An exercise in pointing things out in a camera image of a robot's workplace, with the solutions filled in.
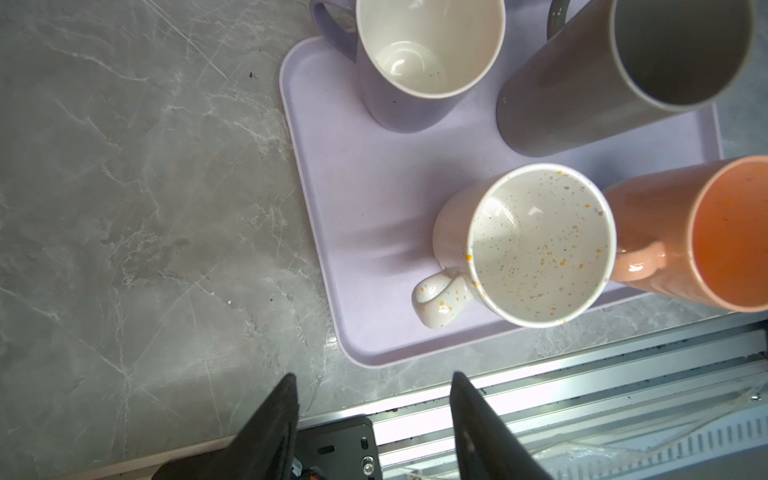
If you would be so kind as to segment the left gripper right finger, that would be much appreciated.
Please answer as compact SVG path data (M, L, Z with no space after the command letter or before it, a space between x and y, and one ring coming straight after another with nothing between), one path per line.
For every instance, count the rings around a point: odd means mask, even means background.
M452 377L450 407L462 479L548 479L467 376Z

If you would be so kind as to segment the white mug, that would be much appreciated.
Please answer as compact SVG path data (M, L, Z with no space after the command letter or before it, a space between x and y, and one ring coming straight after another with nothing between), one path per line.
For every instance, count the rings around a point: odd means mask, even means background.
M441 270L411 295L423 325L444 328L477 301L513 325L549 328L604 292L617 230L605 196L584 174L537 163L451 197L432 247Z

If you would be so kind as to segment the grey mug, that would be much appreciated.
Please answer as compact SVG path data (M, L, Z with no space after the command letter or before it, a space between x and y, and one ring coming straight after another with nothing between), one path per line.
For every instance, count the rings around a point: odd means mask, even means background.
M753 1L589 1L499 92L499 133L545 157L712 104L754 43Z

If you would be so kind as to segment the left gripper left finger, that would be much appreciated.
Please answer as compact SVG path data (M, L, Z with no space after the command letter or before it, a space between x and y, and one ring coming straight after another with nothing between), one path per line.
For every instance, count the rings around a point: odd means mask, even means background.
M296 376L286 374L225 448L162 465L155 479L293 479L299 415Z

